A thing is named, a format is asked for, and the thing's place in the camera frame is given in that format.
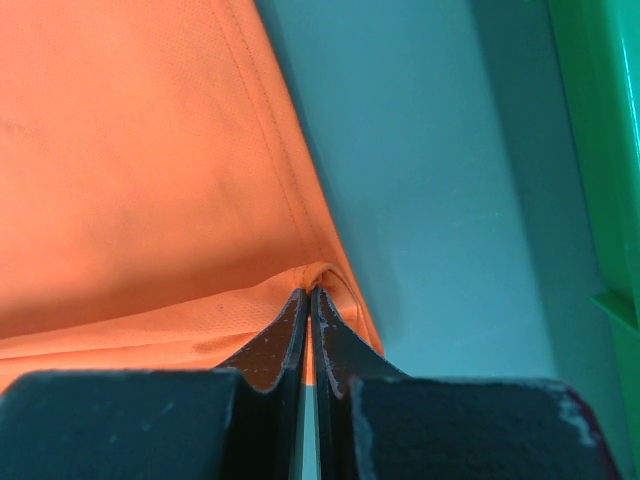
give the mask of orange fabric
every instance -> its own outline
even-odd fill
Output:
[[[211,367],[318,282],[381,351],[250,0],[4,0],[0,66],[0,388]]]

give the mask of green object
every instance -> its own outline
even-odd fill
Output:
[[[640,2],[551,0],[551,15],[640,471]]]

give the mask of teal surface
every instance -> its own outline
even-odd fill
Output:
[[[546,4],[257,3],[387,357],[568,381],[634,478]]]

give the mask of stitched seam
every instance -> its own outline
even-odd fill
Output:
[[[298,236],[300,237],[300,240],[302,241],[302,246],[303,246],[307,256],[310,257],[308,246],[307,246],[307,244],[306,244],[306,242],[304,240],[304,236],[302,235],[302,231],[300,230],[298,222],[296,221],[295,215],[293,214],[293,209],[291,208],[291,203],[289,202],[289,198],[287,197],[287,194],[286,194],[286,192],[284,190],[284,185],[282,184],[282,180],[280,179],[280,175],[278,175],[278,171],[277,171],[276,166],[275,166],[275,160],[273,158],[273,153],[271,152],[271,148],[269,147],[269,142],[267,141],[267,136],[266,136],[266,134],[264,132],[264,128],[262,127],[262,122],[260,121],[260,116],[258,115],[258,109],[256,108],[256,105],[255,105],[253,99],[251,98],[251,94],[249,93],[249,89],[247,88],[247,83],[246,83],[246,81],[244,79],[244,75],[242,73],[242,69],[240,68],[240,65],[238,64],[238,60],[236,59],[236,56],[233,53],[233,50],[232,50],[231,46],[229,45],[229,40],[227,39],[227,35],[224,32],[224,28],[222,27],[222,24],[220,23],[220,20],[218,19],[218,16],[216,15],[215,7],[213,7],[211,5],[211,2],[209,2],[209,6],[210,6],[211,14],[213,15],[213,18],[215,19],[216,23],[218,24],[218,27],[220,28],[220,32],[222,33],[222,38],[224,39],[224,43],[227,46],[227,50],[229,50],[231,58],[233,59],[233,63],[235,64],[236,70],[238,71],[238,74],[240,76],[240,81],[242,82],[242,86],[244,87],[245,94],[247,95],[247,98],[249,99],[249,103],[251,105],[251,109],[253,110],[253,114],[254,114],[254,116],[256,118],[256,121],[258,122],[258,128],[260,129],[260,133],[262,135],[262,139],[264,140],[265,147],[267,148],[267,152],[269,153],[269,160],[271,160],[271,168],[273,168],[273,170],[274,170],[274,172],[276,174],[276,178],[278,179],[278,185],[280,187],[280,193],[284,197],[284,201],[287,204],[287,210],[289,210],[289,217],[291,218],[291,222],[293,223],[294,228],[298,232]]]
[[[256,74],[256,78],[258,80],[258,85],[260,85],[260,89],[262,90],[262,95],[264,96],[264,98],[265,98],[265,100],[267,102],[267,110],[269,111],[269,115],[271,116],[272,123],[275,126],[275,130],[276,130],[276,133],[278,135],[278,139],[280,140],[280,144],[282,145],[282,149],[284,150],[284,155],[285,155],[285,160],[286,160],[285,163],[287,164],[287,167],[289,168],[289,172],[290,172],[291,177],[293,179],[293,185],[294,185],[294,187],[296,189],[296,193],[298,194],[298,197],[300,198],[300,205],[302,206],[302,211],[303,211],[304,216],[305,216],[305,218],[307,220],[307,223],[309,224],[309,227],[311,228],[311,234],[313,235],[313,239],[314,239],[314,241],[316,243],[316,246],[318,247],[318,251],[320,252],[320,255],[322,256],[322,258],[324,258],[324,251],[323,251],[322,245],[320,244],[320,241],[318,239],[318,235],[317,235],[316,229],[313,226],[313,222],[311,221],[311,219],[309,217],[309,212],[307,211],[307,207],[305,205],[304,197],[302,196],[302,193],[300,191],[300,186],[298,185],[298,178],[296,176],[295,170],[291,166],[291,161],[289,160],[289,152],[287,150],[285,142],[282,140],[282,133],[280,132],[280,127],[278,125],[278,122],[276,121],[275,115],[273,114],[273,107],[271,106],[271,100],[269,99],[269,95],[267,95],[267,92],[266,92],[266,90],[264,88],[264,85],[262,83],[262,80],[260,78],[260,72],[256,68],[256,62],[255,62],[255,60],[253,58],[253,53],[251,53],[251,49],[249,48],[249,45],[247,45],[247,42],[245,40],[244,31],[242,30],[242,27],[238,23],[238,19],[236,18],[235,11],[233,10],[233,5],[232,5],[231,2],[227,2],[227,3],[229,5],[229,10],[231,10],[231,16],[233,17],[233,21],[236,24],[236,27],[238,28],[238,31],[240,32],[240,38],[242,38],[242,43],[244,44],[244,47],[246,48],[247,53],[249,54],[249,59],[251,60],[251,63],[253,65],[253,70],[254,70],[254,72]],[[278,171],[275,168],[275,163],[274,162],[272,162],[272,166],[273,166],[274,171],[276,172],[276,176],[279,177]]]

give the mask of green plastic container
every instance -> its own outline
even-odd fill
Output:
[[[640,0],[550,0],[640,472]]]

